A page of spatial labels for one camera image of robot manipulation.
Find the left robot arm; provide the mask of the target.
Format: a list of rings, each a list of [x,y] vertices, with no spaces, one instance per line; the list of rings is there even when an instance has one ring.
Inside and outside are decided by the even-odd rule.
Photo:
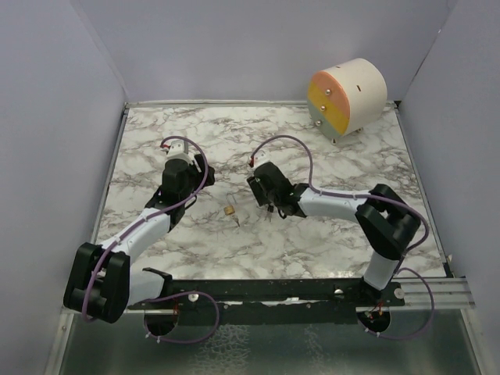
[[[205,187],[214,185],[215,170],[203,154],[170,156],[162,182],[140,215],[100,244],[83,243],[76,252],[63,296],[68,309],[90,320],[116,322],[126,307],[143,300],[161,309],[173,290],[166,275],[154,270],[134,274],[131,266],[146,249],[172,231]]]

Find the small brass padlock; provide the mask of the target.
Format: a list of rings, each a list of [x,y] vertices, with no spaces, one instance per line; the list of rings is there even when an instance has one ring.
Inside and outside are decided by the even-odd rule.
[[[224,214],[230,217],[239,227],[240,223],[235,209],[236,199],[234,198],[232,193],[228,192],[226,194],[226,200],[227,200],[227,205],[223,208]]]

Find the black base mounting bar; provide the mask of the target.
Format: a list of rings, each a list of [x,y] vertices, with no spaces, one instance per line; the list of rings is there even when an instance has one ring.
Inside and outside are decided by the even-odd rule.
[[[355,324],[357,309],[401,307],[397,282],[375,291],[359,278],[175,280],[161,271],[159,297],[145,297],[130,310],[179,312],[180,324]]]

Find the aluminium frame rail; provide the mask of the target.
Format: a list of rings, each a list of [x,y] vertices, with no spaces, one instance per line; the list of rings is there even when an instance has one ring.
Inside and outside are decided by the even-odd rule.
[[[426,278],[434,298],[435,309],[474,309],[476,303],[473,299],[470,286],[466,278]],[[406,309],[430,309],[430,295],[424,283],[416,278],[398,278],[404,291]]]

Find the black keys of orange padlock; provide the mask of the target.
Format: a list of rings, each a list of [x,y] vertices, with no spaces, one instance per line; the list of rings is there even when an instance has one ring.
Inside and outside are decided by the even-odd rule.
[[[265,221],[271,222],[273,218],[273,213],[274,213],[274,206],[268,205],[266,208]]]

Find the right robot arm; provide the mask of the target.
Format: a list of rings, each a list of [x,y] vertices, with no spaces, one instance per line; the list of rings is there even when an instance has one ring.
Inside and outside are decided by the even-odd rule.
[[[400,267],[424,218],[386,184],[370,191],[319,191],[311,184],[292,184],[272,162],[256,167],[247,183],[258,205],[277,208],[280,217],[326,217],[357,223],[373,254],[359,285],[359,297],[377,305]]]

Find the round pastel drawer cabinet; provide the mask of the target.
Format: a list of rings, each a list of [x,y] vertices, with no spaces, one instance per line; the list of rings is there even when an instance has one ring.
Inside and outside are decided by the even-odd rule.
[[[333,143],[378,120],[387,99],[383,75],[361,58],[314,73],[307,90],[309,115]]]

